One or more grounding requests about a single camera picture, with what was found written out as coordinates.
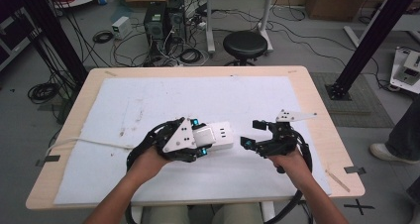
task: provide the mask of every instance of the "black stool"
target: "black stool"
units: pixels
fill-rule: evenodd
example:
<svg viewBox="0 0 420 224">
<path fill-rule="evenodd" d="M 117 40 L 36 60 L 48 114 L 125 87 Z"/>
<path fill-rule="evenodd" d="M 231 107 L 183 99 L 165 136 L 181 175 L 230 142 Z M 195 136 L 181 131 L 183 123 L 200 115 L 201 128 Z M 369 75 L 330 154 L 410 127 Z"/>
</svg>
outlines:
<svg viewBox="0 0 420 224">
<path fill-rule="evenodd" d="M 262 56 L 268 47 L 266 39 L 260 34 L 250 31 L 235 32 L 228 35 L 223 40 L 223 48 L 233 56 L 235 60 L 225 64 L 225 66 L 233 65 L 254 65 L 248 59 L 257 60 Z"/>
</svg>

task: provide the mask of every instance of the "forearm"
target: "forearm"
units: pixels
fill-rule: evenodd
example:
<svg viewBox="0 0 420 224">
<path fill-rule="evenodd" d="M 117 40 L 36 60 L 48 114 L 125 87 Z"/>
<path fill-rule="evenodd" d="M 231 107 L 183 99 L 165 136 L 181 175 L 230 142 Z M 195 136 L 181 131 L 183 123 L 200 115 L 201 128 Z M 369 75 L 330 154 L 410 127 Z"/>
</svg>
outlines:
<svg viewBox="0 0 420 224">
<path fill-rule="evenodd" d="M 315 180 L 307 185 L 303 185 L 300 190 L 311 208 L 316 223 L 349 223 Z"/>
<path fill-rule="evenodd" d="M 131 198 L 139 186 L 138 183 L 132 182 L 127 176 L 123 177 L 93 210 L 84 223 L 120 223 Z"/>
</svg>

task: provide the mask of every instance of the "shoe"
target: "shoe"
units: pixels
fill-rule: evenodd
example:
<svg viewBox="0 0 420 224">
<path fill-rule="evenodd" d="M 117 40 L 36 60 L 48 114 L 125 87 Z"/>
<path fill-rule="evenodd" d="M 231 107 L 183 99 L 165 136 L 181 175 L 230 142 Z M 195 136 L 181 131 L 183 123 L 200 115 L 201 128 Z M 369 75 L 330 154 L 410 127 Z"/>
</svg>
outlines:
<svg viewBox="0 0 420 224">
<path fill-rule="evenodd" d="M 420 162 L 420 161 L 410 161 L 410 160 L 398 158 L 395 155 L 391 154 L 386 148 L 385 144 L 382 144 L 382 143 L 372 144 L 370 145 L 369 149 L 372 155 L 384 161 L 403 162 L 403 163 L 408 163 L 412 165 Z"/>
<path fill-rule="evenodd" d="M 408 224 L 420 224 L 420 205 L 414 207 L 413 218 Z"/>
</svg>

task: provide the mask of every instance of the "person's left hand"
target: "person's left hand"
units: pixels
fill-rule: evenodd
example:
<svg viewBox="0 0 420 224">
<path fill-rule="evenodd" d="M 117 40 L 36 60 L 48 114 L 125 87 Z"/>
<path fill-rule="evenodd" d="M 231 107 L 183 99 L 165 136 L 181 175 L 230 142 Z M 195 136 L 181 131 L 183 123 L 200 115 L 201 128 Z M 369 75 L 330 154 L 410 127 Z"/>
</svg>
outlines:
<svg viewBox="0 0 420 224">
<path fill-rule="evenodd" d="M 164 165 L 170 161 L 161 157 L 157 149 L 152 146 L 134 161 L 126 177 L 138 186 L 156 176 Z"/>
</svg>

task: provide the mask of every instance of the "floor mat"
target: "floor mat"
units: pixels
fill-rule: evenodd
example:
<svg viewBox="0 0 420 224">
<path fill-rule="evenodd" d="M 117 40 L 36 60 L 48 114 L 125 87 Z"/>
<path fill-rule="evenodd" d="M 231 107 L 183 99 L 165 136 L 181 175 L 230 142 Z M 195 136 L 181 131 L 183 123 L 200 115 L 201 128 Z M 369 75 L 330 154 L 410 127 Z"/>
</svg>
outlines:
<svg viewBox="0 0 420 224">
<path fill-rule="evenodd" d="M 349 94 L 351 101 L 331 100 L 325 85 L 333 84 L 339 73 L 310 73 L 336 127 L 392 128 L 394 126 L 366 79 L 359 75 Z"/>
</svg>

